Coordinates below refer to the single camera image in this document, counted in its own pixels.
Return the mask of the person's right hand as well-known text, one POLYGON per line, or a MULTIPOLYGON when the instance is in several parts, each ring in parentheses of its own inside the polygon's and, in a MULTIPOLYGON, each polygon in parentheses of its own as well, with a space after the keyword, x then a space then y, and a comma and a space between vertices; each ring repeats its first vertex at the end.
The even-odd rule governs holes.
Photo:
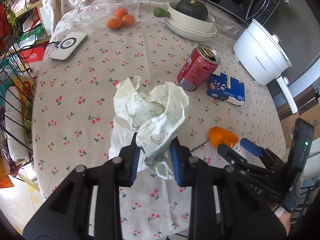
POLYGON ((287 212, 280 205, 269 204, 269 207, 274 212, 274 214, 277 216, 277 218, 281 221, 281 223, 283 224, 283 226, 286 230, 286 235, 288 235, 290 232, 291 213, 287 212))

